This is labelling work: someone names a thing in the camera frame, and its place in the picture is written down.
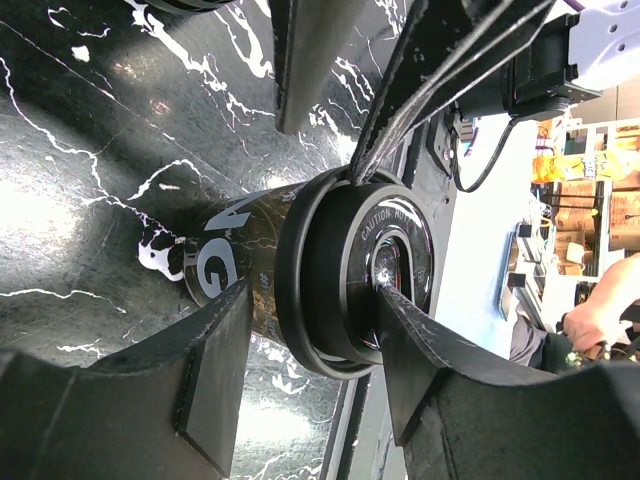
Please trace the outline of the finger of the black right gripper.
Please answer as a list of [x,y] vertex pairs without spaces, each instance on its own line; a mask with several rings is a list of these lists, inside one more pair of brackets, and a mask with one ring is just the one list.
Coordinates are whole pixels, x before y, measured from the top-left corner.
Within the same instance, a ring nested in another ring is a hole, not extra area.
[[364,1],[272,0],[276,128],[296,134],[322,93]]
[[529,46],[550,1],[415,1],[349,165],[369,181],[416,126]]

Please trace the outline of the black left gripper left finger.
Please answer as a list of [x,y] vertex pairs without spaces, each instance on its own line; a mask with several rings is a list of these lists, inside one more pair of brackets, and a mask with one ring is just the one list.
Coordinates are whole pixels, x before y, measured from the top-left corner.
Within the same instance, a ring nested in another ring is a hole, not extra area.
[[252,315],[242,281],[87,368],[3,350],[2,477],[228,477]]

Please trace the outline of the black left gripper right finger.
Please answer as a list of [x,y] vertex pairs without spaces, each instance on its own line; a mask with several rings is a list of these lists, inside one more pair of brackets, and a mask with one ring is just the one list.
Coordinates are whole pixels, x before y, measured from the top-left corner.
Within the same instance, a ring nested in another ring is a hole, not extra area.
[[554,375],[506,360],[377,292],[395,443],[411,479],[635,479],[639,368]]

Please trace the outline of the black paper coffee cup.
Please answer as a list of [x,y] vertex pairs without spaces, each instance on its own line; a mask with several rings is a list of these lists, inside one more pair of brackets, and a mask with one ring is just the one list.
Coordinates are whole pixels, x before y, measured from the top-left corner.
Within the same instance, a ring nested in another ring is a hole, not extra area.
[[184,244],[186,287],[204,306],[238,281],[253,293],[253,330],[285,343],[275,305],[275,264],[281,230],[303,183],[218,202],[196,220]]

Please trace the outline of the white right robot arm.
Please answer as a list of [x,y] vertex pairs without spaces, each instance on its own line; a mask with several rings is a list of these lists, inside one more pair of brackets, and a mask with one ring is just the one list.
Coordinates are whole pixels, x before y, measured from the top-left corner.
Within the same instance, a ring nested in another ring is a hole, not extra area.
[[[297,132],[363,9],[360,1],[273,1],[276,124]],[[415,1],[350,160],[367,182],[415,127],[453,109],[543,120],[639,71],[639,5],[552,17],[549,1]]]

